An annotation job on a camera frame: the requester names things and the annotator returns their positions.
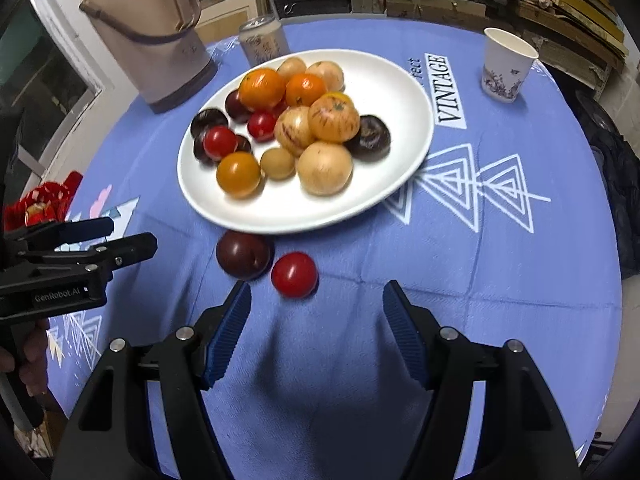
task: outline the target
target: metal bolt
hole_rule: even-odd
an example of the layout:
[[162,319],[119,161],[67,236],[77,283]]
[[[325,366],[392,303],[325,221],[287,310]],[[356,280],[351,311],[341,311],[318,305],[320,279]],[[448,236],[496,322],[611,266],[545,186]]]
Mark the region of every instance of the metal bolt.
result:
[[191,339],[193,337],[193,334],[195,334],[195,332],[190,326],[183,326],[175,332],[175,336],[180,341],[187,341],[187,339]]
[[117,338],[111,341],[109,350],[111,350],[112,352],[119,352],[120,350],[123,350],[126,345],[127,342],[124,341],[124,339]]
[[440,329],[440,337],[445,341],[453,341],[454,339],[457,339],[459,335],[460,333],[455,328],[450,326],[443,326]]
[[519,354],[524,350],[524,345],[517,339],[509,339],[507,341],[507,348],[514,354]]

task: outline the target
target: human hand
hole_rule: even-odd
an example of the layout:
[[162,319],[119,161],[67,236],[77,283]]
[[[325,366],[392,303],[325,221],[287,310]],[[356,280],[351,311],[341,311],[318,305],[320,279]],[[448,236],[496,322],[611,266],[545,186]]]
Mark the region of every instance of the human hand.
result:
[[[33,329],[24,342],[24,355],[27,362],[20,366],[18,375],[20,380],[27,386],[27,393],[33,397],[47,391],[49,377],[47,375],[47,329],[48,319],[36,321]],[[0,347],[0,372],[9,373],[15,369],[14,358],[7,350]]]

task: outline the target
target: table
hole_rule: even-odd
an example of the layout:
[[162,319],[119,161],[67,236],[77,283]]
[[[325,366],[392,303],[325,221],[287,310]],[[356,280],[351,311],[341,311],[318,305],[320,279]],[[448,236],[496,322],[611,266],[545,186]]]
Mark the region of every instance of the table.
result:
[[[521,97],[503,105],[481,90],[479,34],[353,19],[289,25],[286,33],[293,51],[386,57],[428,90],[425,53],[446,56],[464,120],[441,117],[425,163],[381,205],[277,238],[276,257],[303,250],[315,259],[320,285],[307,300],[284,301],[268,275],[252,283],[254,307],[226,377],[204,394],[236,478],[399,478],[430,395],[409,378],[383,317],[390,279],[472,341],[522,340],[579,450],[609,391],[621,284],[598,168],[550,75],[535,64]],[[50,387],[67,413],[112,338],[160,340],[232,288],[214,255],[223,230],[190,209],[176,177],[190,119],[248,68],[233,44],[220,59],[214,80],[169,113],[155,116],[137,99],[74,200],[73,219],[111,216],[114,237],[151,231],[159,249],[116,273],[106,307],[52,320]],[[474,460],[482,394],[478,384],[459,474]],[[176,476],[157,387],[150,405],[162,468]]]

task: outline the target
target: can lid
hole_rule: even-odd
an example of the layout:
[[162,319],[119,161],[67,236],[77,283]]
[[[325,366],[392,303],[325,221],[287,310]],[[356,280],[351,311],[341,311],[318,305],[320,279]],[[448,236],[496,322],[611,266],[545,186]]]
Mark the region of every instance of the can lid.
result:
[[244,32],[246,30],[252,30],[254,28],[267,25],[268,23],[273,22],[275,19],[276,17],[273,14],[267,14],[266,16],[258,16],[257,18],[249,20],[248,22],[245,22],[242,25],[240,25],[239,31]]

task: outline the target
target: red cloth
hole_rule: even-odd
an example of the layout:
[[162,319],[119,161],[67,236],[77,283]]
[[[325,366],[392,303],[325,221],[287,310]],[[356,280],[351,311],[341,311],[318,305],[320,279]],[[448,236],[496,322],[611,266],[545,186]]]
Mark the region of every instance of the red cloth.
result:
[[44,182],[35,187],[21,200],[4,208],[4,230],[11,231],[50,220],[65,221],[80,182],[82,175],[72,171],[62,184]]

